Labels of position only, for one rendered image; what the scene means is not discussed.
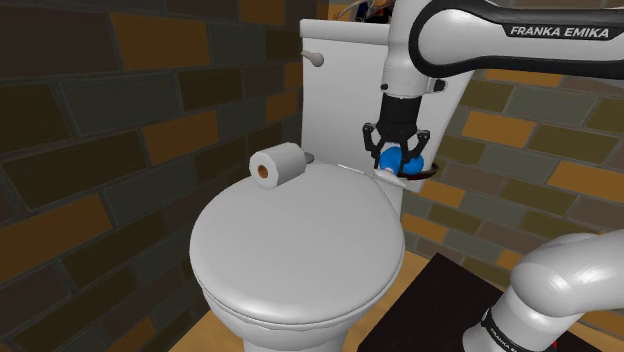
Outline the dark robot stand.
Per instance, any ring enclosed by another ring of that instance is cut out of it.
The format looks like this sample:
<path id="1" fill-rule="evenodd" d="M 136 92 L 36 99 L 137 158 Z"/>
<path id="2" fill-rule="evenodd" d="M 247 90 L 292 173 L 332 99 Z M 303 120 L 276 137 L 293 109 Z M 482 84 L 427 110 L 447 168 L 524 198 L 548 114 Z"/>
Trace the dark robot stand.
<path id="1" fill-rule="evenodd" d="M 357 352 L 602 352 L 568 331 L 577 315 L 534 302 L 436 254 Z"/>

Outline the white toilet paper roll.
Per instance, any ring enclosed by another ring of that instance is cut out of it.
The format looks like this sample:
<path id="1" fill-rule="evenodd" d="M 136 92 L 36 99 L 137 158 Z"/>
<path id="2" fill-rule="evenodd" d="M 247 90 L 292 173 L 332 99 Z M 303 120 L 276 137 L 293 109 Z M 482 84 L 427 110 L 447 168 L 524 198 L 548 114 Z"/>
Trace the white toilet paper roll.
<path id="1" fill-rule="evenodd" d="M 274 189 L 303 174 L 307 166 L 304 151 L 285 142 L 255 152 L 249 161 L 251 178 L 263 189 Z"/>

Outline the blue and white toy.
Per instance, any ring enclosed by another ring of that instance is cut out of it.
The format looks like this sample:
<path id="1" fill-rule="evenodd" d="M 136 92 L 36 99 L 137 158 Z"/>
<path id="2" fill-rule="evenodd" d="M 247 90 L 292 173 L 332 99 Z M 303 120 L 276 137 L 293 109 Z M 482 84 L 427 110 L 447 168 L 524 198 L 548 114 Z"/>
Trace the blue and white toy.
<path id="1" fill-rule="evenodd" d="M 405 187 L 408 176 L 416 175 L 423 170 L 424 159 L 421 156 L 411 158 L 403 165 L 402 175 L 399 175 L 401 159 L 402 152 L 399 146 L 385 149 L 380 155 L 378 168 L 374 170 L 376 177 L 392 185 Z"/>

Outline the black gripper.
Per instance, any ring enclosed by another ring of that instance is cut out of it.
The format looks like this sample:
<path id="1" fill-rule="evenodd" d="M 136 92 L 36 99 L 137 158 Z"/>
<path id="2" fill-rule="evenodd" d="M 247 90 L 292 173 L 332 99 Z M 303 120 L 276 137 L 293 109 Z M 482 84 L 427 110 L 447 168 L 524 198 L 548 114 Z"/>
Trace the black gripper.
<path id="1" fill-rule="evenodd" d="M 386 142 L 400 144 L 399 172 L 422 172 L 424 158 L 422 151 L 430 140 L 428 130 L 417 131 L 417 118 L 421 106 L 421 97 L 396 98 L 383 94 L 379 120 L 375 124 L 365 123 L 362 127 L 365 150 L 378 165 L 383 146 Z M 377 129 L 380 139 L 373 142 L 372 135 Z M 408 140 L 416 134 L 417 144 L 410 149 Z"/>

